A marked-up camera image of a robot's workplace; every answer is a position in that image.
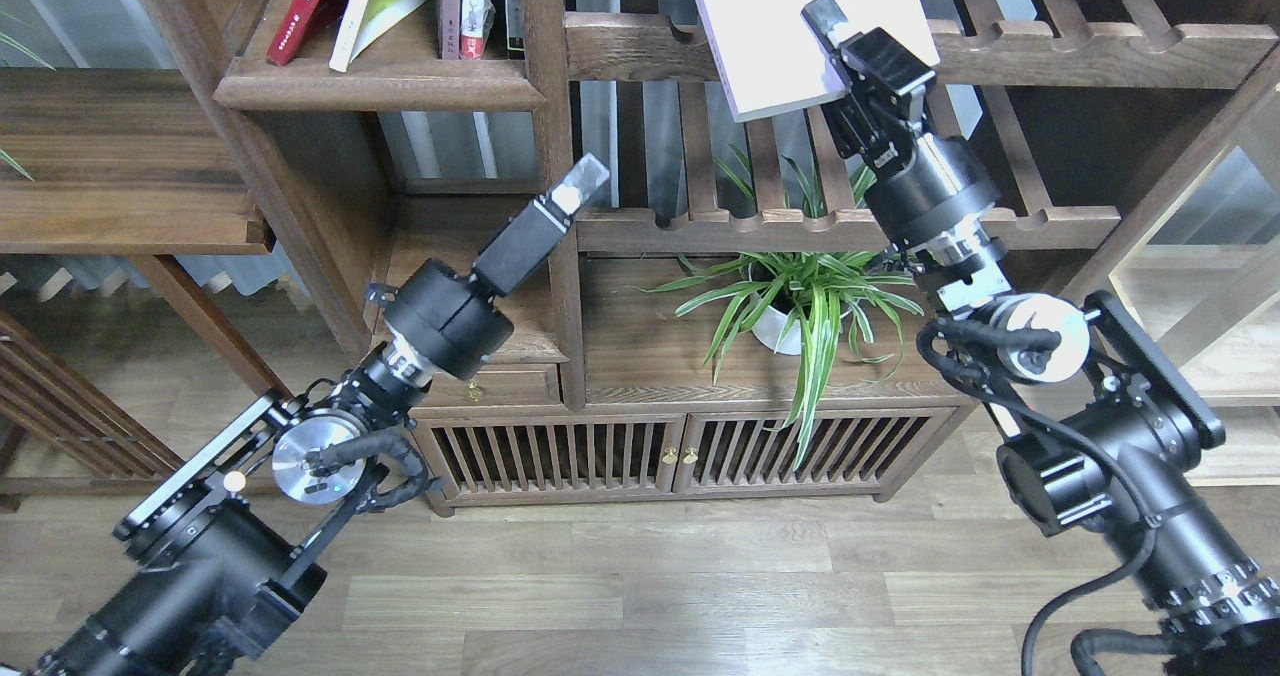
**wooden shelf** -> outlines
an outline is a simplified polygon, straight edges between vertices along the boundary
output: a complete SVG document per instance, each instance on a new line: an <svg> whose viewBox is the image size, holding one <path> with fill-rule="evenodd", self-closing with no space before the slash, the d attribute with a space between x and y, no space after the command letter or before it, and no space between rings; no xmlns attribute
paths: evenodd
<svg viewBox="0 0 1280 676"><path fill-rule="evenodd" d="M545 99L490 38L483 60L442 60L435 0L370 44L339 74L329 70L337 26L315 35L293 61L266 60L291 0L270 0L243 55L233 58L214 97L261 111L531 111Z"/></svg>
<svg viewBox="0 0 1280 676"><path fill-rule="evenodd" d="M677 303L699 293L649 294L684 277L673 259L589 259L582 266L582 321L586 334L586 383L590 405L671 405L690 411L786 410L800 357L772 353L750 334L730 350L718 384L701 366L721 309L709 303L687 316L673 316ZM870 315L878 335L865 353L895 353L893 326ZM902 362L856 364L841 344L827 385L824 408L923 407L968 403L946 385L913 347L923 320L904 318Z"/></svg>
<svg viewBox="0 0 1280 676"><path fill-rule="evenodd" d="M273 239L178 70L0 69L0 251L268 254Z"/></svg>
<svg viewBox="0 0 1280 676"><path fill-rule="evenodd" d="M1257 248L1148 245L1111 275L1111 283L1160 339ZM1238 325L1181 371L1210 406L1280 405L1280 306Z"/></svg>
<svg viewBox="0 0 1280 676"><path fill-rule="evenodd" d="M1005 88L984 87L987 105L1009 174L1010 204L992 207L983 224L1009 248L1097 248L1120 215L1111 206L1055 206ZM929 99L940 137L956 134L945 90ZM805 111L817 181L827 206L824 216L805 216L787 207L772 119L746 124L756 211L737 216L717 193L707 99L703 84L680 84L681 136L689 207L660 221L648 207L594 210L579 218L579 251L643 255L653 252L713 254L724 251L850 251L883 248L884 236L867 207L856 207L819 108Z"/></svg>
<svg viewBox="0 0 1280 676"><path fill-rule="evenodd" d="M480 254L527 198L467 196L407 198L396 223L394 246L387 268L388 284L396 287L417 271L428 259L448 262L456 271L470 271ZM511 297L498 302L512 324L512 334L490 364L558 364L566 361L550 329L550 284L547 270L535 271ZM379 316L374 343L388 337Z"/></svg>
<svg viewBox="0 0 1280 676"><path fill-rule="evenodd" d="M1032 0L1043 20L1006 20L996 0L956 0L964 23L929 20L938 79L1234 90L1277 42L1270 26L1171 26L1156 0L1116 0L1125 20L1088 20L1079 0ZM571 79L717 79L700 28L663 15L567 14Z"/></svg>

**red book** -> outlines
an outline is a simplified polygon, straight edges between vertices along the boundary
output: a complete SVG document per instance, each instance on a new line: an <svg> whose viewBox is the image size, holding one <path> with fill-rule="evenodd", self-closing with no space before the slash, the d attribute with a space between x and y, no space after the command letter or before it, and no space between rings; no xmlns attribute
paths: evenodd
<svg viewBox="0 0 1280 676"><path fill-rule="evenodd" d="M347 0L293 0L289 10L284 14L280 28L275 32L271 47L266 50L266 58L276 67L283 67L293 60L298 47L306 41L308 35L324 29L325 26L340 19L344 3Z"/></svg>

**potted plant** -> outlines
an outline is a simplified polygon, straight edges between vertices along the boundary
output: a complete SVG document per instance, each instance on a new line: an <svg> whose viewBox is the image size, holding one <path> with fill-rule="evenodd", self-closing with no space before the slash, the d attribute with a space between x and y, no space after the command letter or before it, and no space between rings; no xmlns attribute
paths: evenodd
<svg viewBox="0 0 1280 676"><path fill-rule="evenodd" d="M737 152L745 164L745 155ZM805 178L795 161L788 164L804 189L805 214L819 215L822 198L813 188L813 181ZM750 184L732 173L723 163L722 170L749 197L754 198ZM860 197L869 187L867 174L855 173L850 179L855 195ZM724 311L707 350L703 366L712 366L713 383L719 379L724 353L745 332L753 332L767 347L778 353L799 353L795 394L791 410L778 426L796 425L796 457L792 469L800 466L809 449L813 437L818 402L831 369L836 362L836 348L840 344L844 321L849 318L847 341L859 358L868 364L883 362L891 353L874 358L861 357L859 342L874 342L868 310L878 310L887 316L897 330L899 353L901 360L902 324L900 311L923 315L924 310L910 298L884 289L891 286L911 284L911 279L901 274L870 274L867 270L876 257L872 251L844 254L740 254L737 257L714 266L699 269L685 256L680 257L690 275L669 280L650 293L673 292L707 284L709 280L737 277L727 286L700 293L681 303L676 316L684 316L695 309L717 301L724 301Z"/></svg>

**book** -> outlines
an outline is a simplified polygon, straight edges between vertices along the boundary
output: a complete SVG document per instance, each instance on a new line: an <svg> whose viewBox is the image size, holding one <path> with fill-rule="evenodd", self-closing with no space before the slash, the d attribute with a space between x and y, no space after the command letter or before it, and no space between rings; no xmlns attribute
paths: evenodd
<svg viewBox="0 0 1280 676"><path fill-rule="evenodd" d="M484 42L493 24L493 1L462 0L462 38L458 51L462 58L483 58Z"/></svg>
<svg viewBox="0 0 1280 676"><path fill-rule="evenodd" d="M462 0L439 1L440 58L460 58L458 38L461 37Z"/></svg>
<svg viewBox="0 0 1280 676"><path fill-rule="evenodd" d="M800 10L813 0L695 0L733 120L833 101L844 93ZM883 26L928 65L940 60L920 0L836 0L861 32Z"/></svg>
<svg viewBox="0 0 1280 676"><path fill-rule="evenodd" d="M375 38L425 3L426 0L348 0L338 40L333 46L333 58L329 58L330 69L347 70L353 58Z"/></svg>
<svg viewBox="0 0 1280 676"><path fill-rule="evenodd" d="M302 42L310 35L320 32L325 26L334 23L342 15L347 0L293 0L289 10L280 20L280 28L275 32L271 47L266 51L266 58L276 67L283 67L297 56Z"/></svg>
<svg viewBox="0 0 1280 676"><path fill-rule="evenodd" d="M520 0L503 0L507 12L507 51L525 50L525 17Z"/></svg>

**cable sleeve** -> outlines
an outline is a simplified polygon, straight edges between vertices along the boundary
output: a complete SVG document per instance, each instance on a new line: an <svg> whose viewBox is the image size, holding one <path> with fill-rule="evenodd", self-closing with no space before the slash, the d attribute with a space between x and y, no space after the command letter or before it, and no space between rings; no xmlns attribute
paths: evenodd
<svg viewBox="0 0 1280 676"><path fill-rule="evenodd" d="M357 508L357 513L383 511L393 506L399 506L430 488L433 479L426 470L425 462L422 462L422 457L408 443L408 439L393 429L307 453L306 461L307 467L311 467L314 471L332 471L347 463L355 463L361 458L371 458L374 456L385 456L399 463L404 480L387 492L374 494L372 498Z"/></svg>
<svg viewBox="0 0 1280 676"><path fill-rule="evenodd" d="M1071 662L1080 676L1106 676L1093 657L1100 653L1171 656L1164 636L1138 635L1120 629L1087 629L1071 639Z"/></svg>

